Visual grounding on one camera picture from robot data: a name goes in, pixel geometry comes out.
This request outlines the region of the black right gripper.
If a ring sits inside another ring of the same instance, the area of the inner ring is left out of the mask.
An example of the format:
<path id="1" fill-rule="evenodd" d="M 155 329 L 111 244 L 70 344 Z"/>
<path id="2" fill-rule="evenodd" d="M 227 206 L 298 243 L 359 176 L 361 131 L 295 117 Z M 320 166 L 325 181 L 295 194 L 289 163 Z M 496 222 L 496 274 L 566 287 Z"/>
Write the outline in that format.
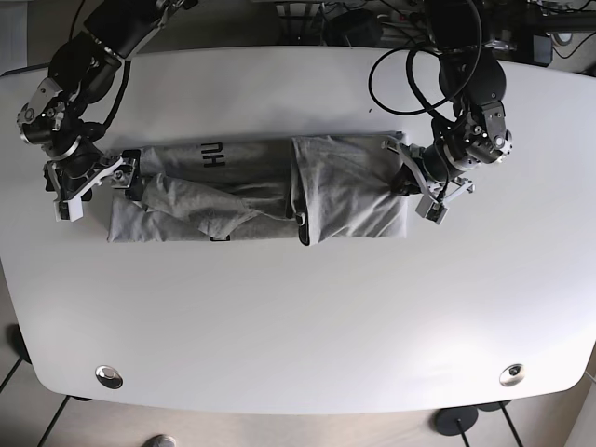
<path id="1" fill-rule="evenodd" d="M 73 162 L 63 164 L 50 161 L 44 166 L 45 190 L 56 193 L 60 203 L 89 202 L 92 189 L 104 181 L 113 189 L 122 190 L 126 199 L 142 201 L 144 184 L 139 149 L 125 150 L 115 156 L 100 156 L 80 176 L 66 170 L 73 165 Z"/>

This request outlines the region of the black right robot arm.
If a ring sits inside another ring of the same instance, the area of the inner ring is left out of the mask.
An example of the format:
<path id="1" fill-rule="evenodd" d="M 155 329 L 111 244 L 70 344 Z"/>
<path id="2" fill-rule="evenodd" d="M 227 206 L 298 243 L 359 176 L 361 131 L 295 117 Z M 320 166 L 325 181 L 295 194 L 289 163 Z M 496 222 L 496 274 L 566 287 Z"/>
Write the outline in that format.
<path id="1" fill-rule="evenodd" d="M 110 160 L 95 146 L 111 126 L 126 91 L 130 58 L 181 8 L 194 1 L 103 1 L 52 57 L 47 77 L 22 107 L 22 138 L 42 147 L 50 159 L 45 176 L 60 202 L 107 169 Z M 116 73 L 122 81 L 110 113 L 101 123 L 84 122 L 89 105 L 103 99 Z"/>

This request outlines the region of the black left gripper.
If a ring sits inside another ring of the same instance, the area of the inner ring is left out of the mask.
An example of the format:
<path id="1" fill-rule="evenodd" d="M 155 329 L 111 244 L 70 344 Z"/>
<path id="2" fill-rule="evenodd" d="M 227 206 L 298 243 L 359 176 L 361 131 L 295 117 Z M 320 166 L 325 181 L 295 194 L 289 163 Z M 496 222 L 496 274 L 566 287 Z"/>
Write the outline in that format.
<path id="1" fill-rule="evenodd" d="M 433 196 L 443 205 L 475 192 L 474 183 L 445 160 L 436 144 L 421 147 L 387 138 L 382 147 L 397 155 L 400 168 L 390 183 L 398 196 Z"/>

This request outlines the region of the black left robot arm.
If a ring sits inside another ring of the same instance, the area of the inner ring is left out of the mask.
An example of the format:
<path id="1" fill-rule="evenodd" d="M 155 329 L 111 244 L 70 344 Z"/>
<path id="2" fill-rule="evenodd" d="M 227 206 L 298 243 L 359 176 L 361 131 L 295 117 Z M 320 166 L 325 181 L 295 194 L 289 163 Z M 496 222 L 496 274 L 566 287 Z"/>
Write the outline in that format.
<path id="1" fill-rule="evenodd" d="M 450 183 L 480 164 L 502 161 L 511 152 L 503 104 L 505 72 L 489 44 L 491 27 L 481 1 L 426 1 L 429 41 L 407 49 L 405 74 L 421 107 L 411 115 L 431 117 L 433 143 L 413 162 L 427 183 L 439 187 L 443 203 Z M 420 53 L 440 64 L 442 100 L 432 103 L 415 82 L 413 63 Z"/>

